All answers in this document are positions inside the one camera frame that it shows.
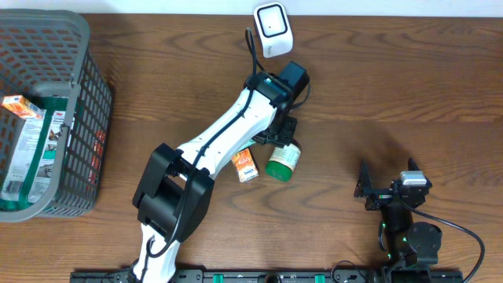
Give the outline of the green lid white jar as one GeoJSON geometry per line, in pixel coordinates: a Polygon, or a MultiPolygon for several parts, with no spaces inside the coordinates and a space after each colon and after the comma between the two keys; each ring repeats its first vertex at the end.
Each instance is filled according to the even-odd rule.
{"type": "Polygon", "coordinates": [[[266,165],[266,173],[276,180],[288,182],[301,156],[301,148],[294,143],[275,147],[266,165]]]}

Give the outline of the small orange snack box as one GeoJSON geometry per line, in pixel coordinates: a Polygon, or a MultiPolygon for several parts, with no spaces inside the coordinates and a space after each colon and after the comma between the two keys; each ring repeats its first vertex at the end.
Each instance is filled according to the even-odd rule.
{"type": "Polygon", "coordinates": [[[249,148],[236,153],[231,159],[237,169],[240,182],[247,182],[259,176],[259,170],[255,165],[252,153],[249,148]]]}

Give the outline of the teal wet wipes packet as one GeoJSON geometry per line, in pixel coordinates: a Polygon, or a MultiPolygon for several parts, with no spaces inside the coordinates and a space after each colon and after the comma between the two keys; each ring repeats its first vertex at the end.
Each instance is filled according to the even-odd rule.
{"type": "Polygon", "coordinates": [[[238,149],[238,151],[240,152],[240,151],[242,151],[242,150],[245,150],[246,148],[248,148],[248,147],[250,147],[250,146],[252,146],[252,145],[254,145],[254,144],[255,144],[255,141],[254,141],[253,139],[250,139],[250,140],[248,140],[248,141],[247,141],[244,145],[242,145],[242,146],[238,149]]]}

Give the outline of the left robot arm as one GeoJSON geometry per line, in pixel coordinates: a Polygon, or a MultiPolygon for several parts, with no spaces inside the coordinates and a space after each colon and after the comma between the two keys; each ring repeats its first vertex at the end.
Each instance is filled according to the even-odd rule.
{"type": "Polygon", "coordinates": [[[219,172],[250,140],[290,145],[296,119],[289,113],[309,85],[305,71],[251,75],[234,104],[208,129],[176,149],[161,144],[152,152],[132,200],[142,230],[132,282],[173,278],[180,245],[207,214],[219,172]]]}

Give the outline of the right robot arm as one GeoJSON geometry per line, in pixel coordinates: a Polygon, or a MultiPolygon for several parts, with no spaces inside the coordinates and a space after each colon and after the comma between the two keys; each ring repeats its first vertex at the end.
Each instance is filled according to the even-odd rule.
{"type": "Polygon", "coordinates": [[[354,196],[365,199],[367,211],[381,214],[378,241],[388,262],[370,270],[367,282],[431,282],[431,267],[438,263],[442,231],[428,222],[414,222],[413,209],[425,202],[432,183],[413,159],[390,186],[372,185],[369,167],[361,163],[354,196]]]}

